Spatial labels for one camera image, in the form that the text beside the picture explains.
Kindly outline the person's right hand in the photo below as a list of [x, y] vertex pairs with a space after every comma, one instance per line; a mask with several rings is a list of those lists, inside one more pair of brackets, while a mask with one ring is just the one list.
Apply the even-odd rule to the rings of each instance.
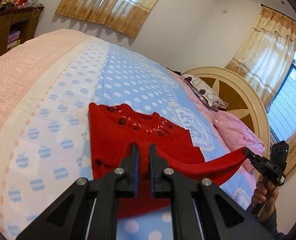
[[271, 181], [266, 182], [264, 176], [260, 176], [258, 182], [256, 183], [254, 194], [251, 198], [252, 206], [255, 207], [256, 205], [264, 202], [266, 205], [262, 209], [260, 215], [256, 216], [257, 219], [262, 219], [273, 213], [278, 195], [279, 191], [276, 186]]

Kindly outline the person's right forearm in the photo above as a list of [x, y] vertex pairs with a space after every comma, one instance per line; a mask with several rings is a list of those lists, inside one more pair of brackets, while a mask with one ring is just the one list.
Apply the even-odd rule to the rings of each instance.
[[282, 240], [285, 239], [286, 235], [277, 230], [277, 210], [273, 209], [268, 215], [256, 219], [267, 231], [269, 231], [274, 239]]

